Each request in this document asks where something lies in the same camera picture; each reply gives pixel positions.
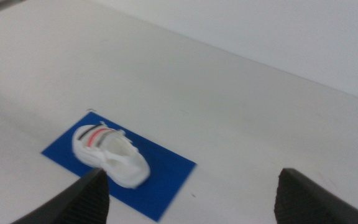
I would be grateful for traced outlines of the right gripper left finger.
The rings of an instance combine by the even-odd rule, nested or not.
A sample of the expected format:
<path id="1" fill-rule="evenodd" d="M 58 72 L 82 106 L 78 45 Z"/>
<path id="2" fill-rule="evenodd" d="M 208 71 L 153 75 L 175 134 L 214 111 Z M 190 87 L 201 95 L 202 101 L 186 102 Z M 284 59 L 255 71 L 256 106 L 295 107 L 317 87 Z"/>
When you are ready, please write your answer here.
<path id="1" fill-rule="evenodd" d="M 105 224 L 108 211 L 108 177 L 95 168 L 14 224 Z"/>

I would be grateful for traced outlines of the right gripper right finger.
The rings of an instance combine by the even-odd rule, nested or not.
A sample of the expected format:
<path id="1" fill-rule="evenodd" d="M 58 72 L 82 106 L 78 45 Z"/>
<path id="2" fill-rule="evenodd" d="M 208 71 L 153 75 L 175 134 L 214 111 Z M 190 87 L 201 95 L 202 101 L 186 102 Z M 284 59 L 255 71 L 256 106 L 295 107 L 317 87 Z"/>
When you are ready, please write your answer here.
<path id="1" fill-rule="evenodd" d="M 358 224 L 358 209 L 296 169 L 278 176 L 274 213 L 277 223 Z"/>

